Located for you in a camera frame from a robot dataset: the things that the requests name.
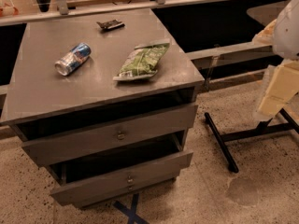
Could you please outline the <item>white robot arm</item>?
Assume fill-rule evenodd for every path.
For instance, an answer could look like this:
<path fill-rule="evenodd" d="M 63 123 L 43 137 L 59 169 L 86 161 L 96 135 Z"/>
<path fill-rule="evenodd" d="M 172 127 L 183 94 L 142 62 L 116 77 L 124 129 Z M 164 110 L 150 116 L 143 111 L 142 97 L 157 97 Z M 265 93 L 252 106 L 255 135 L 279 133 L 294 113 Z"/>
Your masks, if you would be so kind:
<path fill-rule="evenodd" d="M 283 58 L 277 67 L 269 65 L 266 69 L 254 109 L 254 118 L 267 121 L 299 92 L 299 0 L 291 0 L 252 41 L 271 45 L 273 52 Z"/>

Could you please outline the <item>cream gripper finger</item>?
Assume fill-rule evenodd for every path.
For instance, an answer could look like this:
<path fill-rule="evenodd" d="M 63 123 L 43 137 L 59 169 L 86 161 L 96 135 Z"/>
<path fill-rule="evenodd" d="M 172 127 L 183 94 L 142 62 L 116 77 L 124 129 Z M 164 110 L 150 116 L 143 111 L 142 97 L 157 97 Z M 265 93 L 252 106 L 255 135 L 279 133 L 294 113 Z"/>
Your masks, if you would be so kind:
<path fill-rule="evenodd" d="M 269 65 L 264 72 L 262 89 L 256 104 L 257 118 L 273 118 L 299 92 L 299 62 L 284 60 Z"/>

